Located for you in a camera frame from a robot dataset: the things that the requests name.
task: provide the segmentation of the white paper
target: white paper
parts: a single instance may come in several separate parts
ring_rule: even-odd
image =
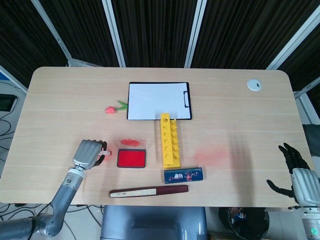
[[[131,83],[128,120],[190,119],[187,83]]]

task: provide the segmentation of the robotic arm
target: robotic arm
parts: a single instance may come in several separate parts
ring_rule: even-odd
[[[284,143],[279,146],[285,157],[291,176],[291,190],[277,187],[271,180],[266,182],[275,192],[294,198],[303,208],[302,223],[308,240],[320,240],[320,182],[315,171],[310,170],[300,153]]]
[[[105,141],[82,140],[73,157],[74,168],[69,169],[50,203],[53,214],[41,213],[28,218],[1,221],[0,239],[30,240],[34,232],[39,232],[45,237],[56,236],[63,227],[68,207],[85,177],[85,170],[100,165],[104,160],[104,155],[97,160],[102,149],[107,150]]]

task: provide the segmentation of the round grommet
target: round grommet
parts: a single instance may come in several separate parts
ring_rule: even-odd
[[[260,91],[262,88],[261,82],[257,79],[250,79],[247,83],[248,88],[252,91]]]

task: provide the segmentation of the yellow lego brick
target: yellow lego brick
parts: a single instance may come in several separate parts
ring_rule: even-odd
[[[171,143],[172,143],[172,157],[173,164],[164,164],[163,168],[180,168],[180,156],[179,156],[179,141],[178,141],[178,131],[177,131],[177,121],[170,120],[170,131],[171,131]]]
[[[171,141],[171,126],[169,113],[161,114],[161,148],[162,148],[162,163],[164,165],[174,164],[172,141]]]

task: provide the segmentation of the clipboard clip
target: clipboard clip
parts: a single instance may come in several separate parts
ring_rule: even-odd
[[[188,91],[183,91],[183,100],[184,100],[184,107],[189,108]]]

